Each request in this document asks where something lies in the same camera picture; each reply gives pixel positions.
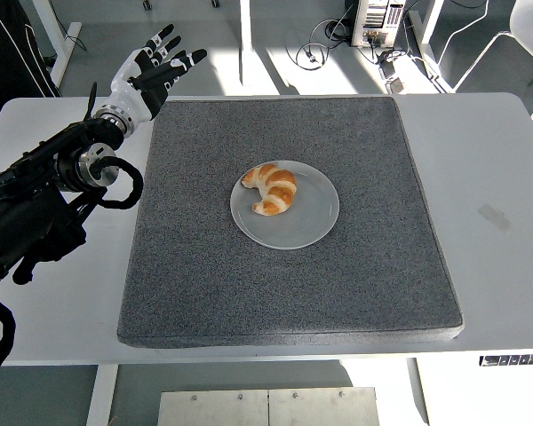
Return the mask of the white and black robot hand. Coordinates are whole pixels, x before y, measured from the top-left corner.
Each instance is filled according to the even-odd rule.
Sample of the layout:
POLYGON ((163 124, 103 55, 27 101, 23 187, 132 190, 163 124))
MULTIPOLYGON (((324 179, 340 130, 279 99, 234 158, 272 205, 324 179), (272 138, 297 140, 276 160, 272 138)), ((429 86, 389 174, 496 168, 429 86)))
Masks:
POLYGON ((180 77, 207 57, 205 49, 174 51, 181 37, 167 25, 133 51, 116 72, 106 105, 140 124, 154 119, 180 77))

